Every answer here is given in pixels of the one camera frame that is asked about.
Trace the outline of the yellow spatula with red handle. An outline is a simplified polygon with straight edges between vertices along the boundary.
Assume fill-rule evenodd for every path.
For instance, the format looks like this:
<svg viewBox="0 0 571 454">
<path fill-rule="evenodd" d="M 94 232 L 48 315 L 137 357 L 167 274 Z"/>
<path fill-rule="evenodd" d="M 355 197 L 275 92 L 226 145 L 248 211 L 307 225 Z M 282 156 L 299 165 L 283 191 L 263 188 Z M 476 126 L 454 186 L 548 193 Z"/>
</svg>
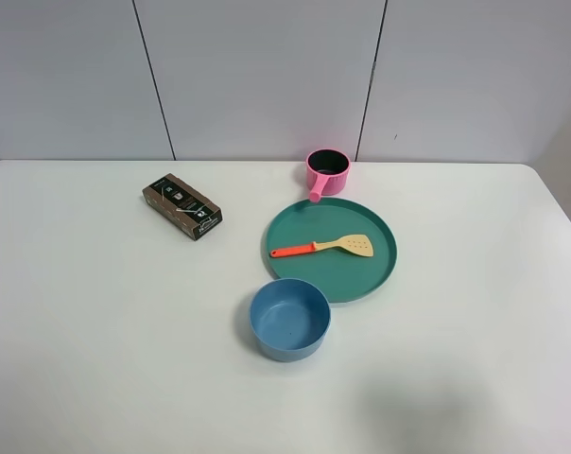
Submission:
<svg viewBox="0 0 571 454">
<path fill-rule="evenodd" d="M 304 245 L 289 246 L 272 250 L 272 258 L 285 258 L 296 255 L 322 252 L 330 249 L 341 249 L 361 257 L 373 257 L 374 251 L 370 239 L 365 235 L 347 235 L 328 242 L 311 242 Z"/>
</svg>

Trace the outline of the green round plate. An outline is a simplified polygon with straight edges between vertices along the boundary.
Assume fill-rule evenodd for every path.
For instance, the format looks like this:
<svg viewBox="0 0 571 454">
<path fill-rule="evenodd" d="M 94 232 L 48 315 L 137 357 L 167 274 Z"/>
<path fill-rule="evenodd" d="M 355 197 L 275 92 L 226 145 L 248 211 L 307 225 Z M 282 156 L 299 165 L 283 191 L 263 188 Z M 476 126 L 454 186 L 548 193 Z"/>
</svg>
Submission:
<svg viewBox="0 0 571 454">
<path fill-rule="evenodd" d="M 341 248 L 276 258 L 271 252 L 286 247 L 337 240 L 361 234 L 369 238 L 373 256 L 361 257 Z M 371 209 L 340 198 L 318 203 L 298 201 L 270 223 L 264 255 L 275 278 L 297 278 L 319 288 L 331 303 L 360 299 L 384 284 L 397 261 L 397 245 L 388 224 Z"/>
</svg>

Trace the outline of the pink saucepan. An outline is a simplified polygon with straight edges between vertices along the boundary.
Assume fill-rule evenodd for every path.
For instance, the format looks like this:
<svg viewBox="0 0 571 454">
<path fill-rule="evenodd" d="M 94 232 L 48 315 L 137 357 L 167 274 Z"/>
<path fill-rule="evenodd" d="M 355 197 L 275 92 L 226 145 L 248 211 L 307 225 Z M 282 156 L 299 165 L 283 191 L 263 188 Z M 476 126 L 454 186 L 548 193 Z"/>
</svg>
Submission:
<svg viewBox="0 0 571 454">
<path fill-rule="evenodd" d="M 318 149 L 306 158 L 308 199 L 317 203 L 323 197 L 335 196 L 346 185 L 351 168 L 349 157 L 335 149 Z"/>
</svg>

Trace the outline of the brown cardboard box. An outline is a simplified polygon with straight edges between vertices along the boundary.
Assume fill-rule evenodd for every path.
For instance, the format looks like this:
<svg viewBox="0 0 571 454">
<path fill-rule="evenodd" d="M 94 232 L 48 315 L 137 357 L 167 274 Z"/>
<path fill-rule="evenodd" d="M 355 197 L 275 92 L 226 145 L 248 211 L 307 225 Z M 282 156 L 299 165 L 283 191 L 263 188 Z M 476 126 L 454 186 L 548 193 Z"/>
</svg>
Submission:
<svg viewBox="0 0 571 454">
<path fill-rule="evenodd" d="M 194 241 L 223 220 L 214 202 L 171 173 L 145 187 L 142 194 L 148 206 Z"/>
</svg>

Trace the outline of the blue bowl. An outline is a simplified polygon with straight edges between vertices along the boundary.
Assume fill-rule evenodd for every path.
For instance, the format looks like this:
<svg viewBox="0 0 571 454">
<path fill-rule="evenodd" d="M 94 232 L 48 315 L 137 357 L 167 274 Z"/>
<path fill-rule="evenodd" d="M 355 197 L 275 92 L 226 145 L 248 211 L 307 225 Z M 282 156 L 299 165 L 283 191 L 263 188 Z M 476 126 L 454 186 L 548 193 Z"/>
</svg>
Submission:
<svg viewBox="0 0 571 454">
<path fill-rule="evenodd" d="M 314 285 L 295 278 L 265 284 L 251 299 L 249 322 L 262 354 L 279 362 L 313 355 L 331 324 L 327 298 Z"/>
</svg>

